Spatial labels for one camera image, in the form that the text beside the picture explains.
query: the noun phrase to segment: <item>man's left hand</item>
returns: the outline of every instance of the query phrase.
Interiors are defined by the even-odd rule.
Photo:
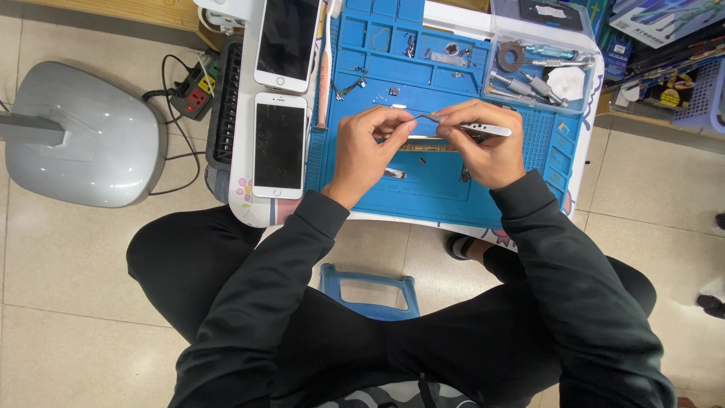
[[[418,125],[402,109],[375,106],[342,118],[337,127],[335,174],[322,190],[348,210],[380,180],[410,132]],[[390,134],[384,142],[376,139]]]

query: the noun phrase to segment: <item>white desk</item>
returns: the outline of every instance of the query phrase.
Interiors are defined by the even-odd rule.
[[[466,36],[478,39],[491,38],[493,33],[492,16],[473,12],[467,9],[447,6],[445,4],[426,1],[426,8],[423,15],[423,24],[431,27],[451,30],[459,36]],[[561,38],[568,43],[591,47],[593,42],[584,34],[572,33],[570,31],[558,30],[557,28],[542,27],[532,23],[507,20],[507,29],[519,32],[531,32],[536,30],[536,35],[542,38]],[[253,150],[253,120],[254,95],[264,91],[265,88],[254,82],[254,60],[257,52],[257,39],[245,36],[244,48],[242,50],[241,80],[239,82],[239,100],[236,114],[236,133],[234,135],[234,147],[231,164],[231,182],[229,183],[229,206],[234,215],[245,224],[253,227],[268,227],[282,224],[286,216],[294,212],[299,200],[279,200],[260,198],[252,195],[249,184],[252,178],[252,150]],[[574,215],[576,198],[579,194],[581,175],[584,172],[584,161],[587,157],[589,140],[592,135],[594,118],[597,112],[602,78],[604,75],[604,62],[601,55],[597,56],[597,66],[594,69],[594,85],[592,93],[588,96],[591,102],[590,108],[585,112],[584,123],[579,131],[579,141],[576,145],[576,152],[573,162],[573,173],[569,181],[568,202],[565,204],[565,213],[571,218]],[[317,94],[317,68],[312,73],[313,82],[310,84],[310,92],[305,96],[310,107],[314,106],[315,95]],[[410,222],[413,224],[428,225],[455,232],[462,232],[473,237],[481,237],[484,240],[513,247],[508,236],[500,230],[486,228],[467,227],[457,224],[436,223],[432,221],[421,221],[403,217],[383,216],[372,213],[353,211],[349,219],[372,219],[386,221]]]

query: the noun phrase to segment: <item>yellow label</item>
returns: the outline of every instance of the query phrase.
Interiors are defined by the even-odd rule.
[[[209,77],[209,80],[212,82],[211,86],[209,86],[209,83],[207,82],[207,76],[204,76],[202,80],[199,81],[199,88],[204,89],[208,94],[211,94],[212,89],[216,89],[217,87],[217,81],[215,81],[212,77]]]

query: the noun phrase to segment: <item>blue basket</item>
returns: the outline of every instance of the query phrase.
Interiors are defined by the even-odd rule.
[[[718,119],[724,78],[725,60],[700,67],[690,105],[687,110],[674,114],[672,124],[694,131],[725,134],[725,126]]]

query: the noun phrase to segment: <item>clear plastic box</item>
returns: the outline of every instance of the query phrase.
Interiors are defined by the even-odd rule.
[[[548,9],[549,4],[545,2],[537,2],[537,6]],[[595,40],[593,39],[592,27],[589,24],[589,17],[585,8],[576,6],[575,4],[567,4],[566,7],[571,9],[575,14],[578,13],[581,18],[582,30],[572,30],[564,28],[561,25],[549,25],[546,23],[538,23],[521,17],[518,0],[492,0],[492,22],[496,34],[491,40],[491,49],[486,63],[486,75],[482,87],[482,95],[487,99],[493,99],[501,102],[517,102],[524,103],[539,109],[550,110],[555,112],[581,114],[587,108],[588,97],[592,90],[594,71],[598,64],[603,64],[601,53]],[[534,98],[533,102],[526,102],[520,99],[500,96],[489,93],[489,85],[493,85],[495,89],[516,93],[507,88],[503,82],[492,80],[491,72],[493,69],[498,71],[500,76],[505,78],[513,78],[523,83],[528,83],[523,74],[514,70],[506,72],[497,63],[497,55],[499,54],[500,44],[510,41],[519,41],[521,46],[548,45],[562,50],[577,51],[577,57],[574,60],[582,60],[585,57],[594,59],[594,65],[590,69],[581,70],[584,74],[584,87],[582,89],[582,98],[570,100],[568,106],[561,107],[546,103],[540,98]],[[546,55],[533,54],[530,51],[524,51],[525,60],[541,60],[545,58],[554,58]],[[507,61],[514,60],[513,53],[508,53]],[[538,65],[523,64],[521,70],[529,75],[544,79],[544,68]]]

